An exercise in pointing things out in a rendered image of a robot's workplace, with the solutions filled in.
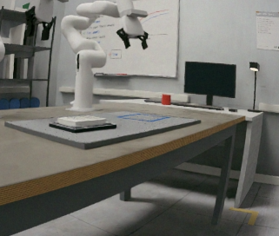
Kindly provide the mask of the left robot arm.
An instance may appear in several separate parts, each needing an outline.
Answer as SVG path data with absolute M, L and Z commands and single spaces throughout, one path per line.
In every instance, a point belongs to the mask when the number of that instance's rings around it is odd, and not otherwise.
M 82 3 L 76 8 L 76 13 L 79 16 L 66 16 L 61 22 L 62 33 L 76 54 L 75 100 L 70 105 L 73 105 L 71 108 L 73 110 L 91 111 L 95 110 L 92 108 L 94 84 L 92 68 L 104 67 L 107 57 L 98 42 L 83 38 L 77 30 L 86 30 L 100 15 L 114 18 L 127 15 L 145 18 L 148 13 L 144 10 L 135 10 L 132 0 L 116 0 L 116 3 L 108 1 Z

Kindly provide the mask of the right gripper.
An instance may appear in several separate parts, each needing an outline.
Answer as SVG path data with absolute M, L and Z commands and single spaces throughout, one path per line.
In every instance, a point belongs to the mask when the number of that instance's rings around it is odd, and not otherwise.
M 24 12 L 27 22 L 26 37 L 34 36 L 34 23 L 41 23 L 43 25 L 41 40 L 49 40 L 50 29 L 54 23 L 54 18 L 52 17 L 53 6 L 54 0 L 30 0 L 28 10 Z

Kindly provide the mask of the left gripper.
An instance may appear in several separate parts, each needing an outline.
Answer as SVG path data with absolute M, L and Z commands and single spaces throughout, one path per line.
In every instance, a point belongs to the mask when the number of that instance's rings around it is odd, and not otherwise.
M 120 29 L 116 33 L 122 39 L 126 49 L 130 47 L 130 39 L 138 39 L 138 38 L 141 41 L 143 50 L 148 48 L 148 44 L 146 40 L 149 36 L 149 33 L 147 33 L 146 31 L 143 32 L 143 27 L 138 17 L 129 16 L 129 15 L 123 16 L 119 20 L 119 28 Z

